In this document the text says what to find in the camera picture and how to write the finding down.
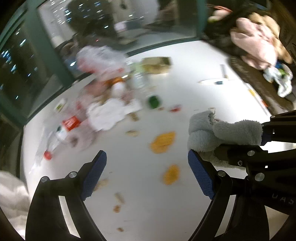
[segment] yellow ridged chip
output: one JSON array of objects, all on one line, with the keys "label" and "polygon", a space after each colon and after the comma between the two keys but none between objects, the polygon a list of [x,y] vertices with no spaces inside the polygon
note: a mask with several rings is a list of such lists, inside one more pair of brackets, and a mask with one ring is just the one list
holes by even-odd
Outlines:
[{"label": "yellow ridged chip", "polygon": [[171,165],[167,171],[163,174],[163,183],[166,185],[172,185],[180,177],[180,169],[178,165]]},{"label": "yellow ridged chip", "polygon": [[150,144],[151,150],[155,154],[164,153],[168,150],[169,146],[175,141],[176,133],[174,131],[159,135]]}]

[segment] brown fabric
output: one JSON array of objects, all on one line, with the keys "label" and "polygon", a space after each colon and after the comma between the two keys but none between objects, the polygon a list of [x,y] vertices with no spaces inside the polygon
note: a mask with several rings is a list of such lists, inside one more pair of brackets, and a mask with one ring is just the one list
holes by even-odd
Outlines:
[{"label": "brown fabric", "polygon": [[294,110],[292,102],[279,97],[274,86],[264,79],[259,70],[234,56],[229,58],[229,64],[245,83],[249,83],[256,90],[272,115]]}]

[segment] tan plush toy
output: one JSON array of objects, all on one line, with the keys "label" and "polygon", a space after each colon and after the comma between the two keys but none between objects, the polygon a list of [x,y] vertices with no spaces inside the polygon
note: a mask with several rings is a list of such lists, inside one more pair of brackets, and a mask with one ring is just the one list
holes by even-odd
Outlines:
[{"label": "tan plush toy", "polygon": [[293,59],[279,40],[280,27],[277,22],[267,15],[260,16],[258,13],[255,12],[249,15],[248,19],[250,19],[253,23],[263,24],[272,31],[272,33],[274,34],[273,46],[276,53],[278,54],[278,58],[280,60],[284,60],[288,64],[291,64],[293,62]]}]

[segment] gray fuzzy cloth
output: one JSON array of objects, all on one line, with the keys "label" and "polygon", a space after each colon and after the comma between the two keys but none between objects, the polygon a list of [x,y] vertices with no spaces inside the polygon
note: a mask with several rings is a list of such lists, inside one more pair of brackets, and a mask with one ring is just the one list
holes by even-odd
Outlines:
[{"label": "gray fuzzy cloth", "polygon": [[216,167],[236,168],[219,160],[214,150],[221,144],[260,145],[263,131],[257,121],[241,120],[230,124],[217,121],[215,114],[207,110],[190,118],[188,132],[188,148],[198,152],[203,160],[210,161]]}]

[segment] green round object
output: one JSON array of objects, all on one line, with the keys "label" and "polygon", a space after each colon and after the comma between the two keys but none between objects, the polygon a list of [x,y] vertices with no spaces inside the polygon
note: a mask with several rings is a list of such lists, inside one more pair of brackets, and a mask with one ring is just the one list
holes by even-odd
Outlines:
[{"label": "green round object", "polygon": [[151,109],[155,109],[160,106],[160,101],[155,95],[148,98],[148,103]]}]

